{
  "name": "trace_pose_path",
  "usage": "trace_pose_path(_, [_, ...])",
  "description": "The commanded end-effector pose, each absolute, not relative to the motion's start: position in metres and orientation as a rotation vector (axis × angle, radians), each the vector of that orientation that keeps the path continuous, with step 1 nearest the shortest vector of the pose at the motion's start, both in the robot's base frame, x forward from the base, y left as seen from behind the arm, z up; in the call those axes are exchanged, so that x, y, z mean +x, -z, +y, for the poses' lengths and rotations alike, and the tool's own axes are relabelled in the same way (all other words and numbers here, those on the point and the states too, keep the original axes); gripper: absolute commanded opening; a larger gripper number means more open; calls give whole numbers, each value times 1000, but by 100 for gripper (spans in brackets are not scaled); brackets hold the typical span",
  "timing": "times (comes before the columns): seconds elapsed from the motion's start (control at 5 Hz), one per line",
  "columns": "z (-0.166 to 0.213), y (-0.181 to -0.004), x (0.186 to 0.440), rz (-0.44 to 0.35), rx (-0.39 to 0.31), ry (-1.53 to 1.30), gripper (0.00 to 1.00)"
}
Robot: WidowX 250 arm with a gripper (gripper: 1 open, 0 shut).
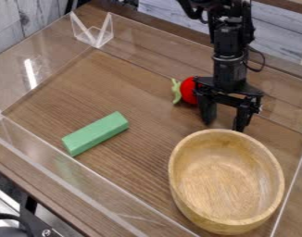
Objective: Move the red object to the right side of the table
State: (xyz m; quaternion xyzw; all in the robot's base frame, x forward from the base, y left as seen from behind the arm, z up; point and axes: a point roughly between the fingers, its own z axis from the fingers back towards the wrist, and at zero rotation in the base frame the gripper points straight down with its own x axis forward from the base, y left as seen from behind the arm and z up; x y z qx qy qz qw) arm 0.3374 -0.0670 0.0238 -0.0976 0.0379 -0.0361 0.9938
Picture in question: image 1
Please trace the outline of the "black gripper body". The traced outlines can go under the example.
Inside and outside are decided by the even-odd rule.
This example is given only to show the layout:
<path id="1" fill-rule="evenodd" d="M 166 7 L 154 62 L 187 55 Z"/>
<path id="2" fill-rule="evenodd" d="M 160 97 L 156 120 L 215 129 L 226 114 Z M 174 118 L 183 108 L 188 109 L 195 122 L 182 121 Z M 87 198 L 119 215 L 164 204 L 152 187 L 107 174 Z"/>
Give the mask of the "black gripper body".
<path id="1" fill-rule="evenodd" d="M 250 106 L 251 115 L 261 112 L 261 99 L 263 92 L 247 82 L 239 84 L 236 88 L 222 89 L 212 82 L 212 77 L 195 77 L 194 95 L 207 95 L 214 102 L 238 109 L 239 106 Z"/>

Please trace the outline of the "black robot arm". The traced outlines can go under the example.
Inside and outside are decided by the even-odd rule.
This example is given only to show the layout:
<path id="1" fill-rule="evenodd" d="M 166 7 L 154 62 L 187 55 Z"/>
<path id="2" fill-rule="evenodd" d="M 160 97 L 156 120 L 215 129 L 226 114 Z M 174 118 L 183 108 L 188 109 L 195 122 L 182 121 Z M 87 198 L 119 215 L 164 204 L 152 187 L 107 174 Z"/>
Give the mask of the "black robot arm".
<path id="1" fill-rule="evenodd" d="M 243 132 L 261 112 L 263 91 L 247 82 L 250 43 L 255 27 L 251 0 L 176 0 L 190 19 L 210 28 L 212 76 L 192 78 L 192 95 L 206 125 L 216 119 L 216 105 L 236 108 L 232 130 Z"/>

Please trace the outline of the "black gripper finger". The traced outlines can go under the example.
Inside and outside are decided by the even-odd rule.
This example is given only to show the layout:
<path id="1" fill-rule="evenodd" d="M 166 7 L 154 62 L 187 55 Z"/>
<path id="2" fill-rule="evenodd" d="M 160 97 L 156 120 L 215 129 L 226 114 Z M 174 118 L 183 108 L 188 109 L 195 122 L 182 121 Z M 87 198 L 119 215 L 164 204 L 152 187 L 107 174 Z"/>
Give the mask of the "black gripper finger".
<path id="1" fill-rule="evenodd" d="M 236 110 L 236 117 L 232 122 L 232 130 L 243 132 L 244 127 L 249 125 L 251 119 L 250 106 L 239 106 Z"/>
<path id="2" fill-rule="evenodd" d="M 206 125 L 210 125 L 216 118 L 216 103 L 207 95 L 198 96 L 198 106 L 200 111 L 200 118 Z"/>

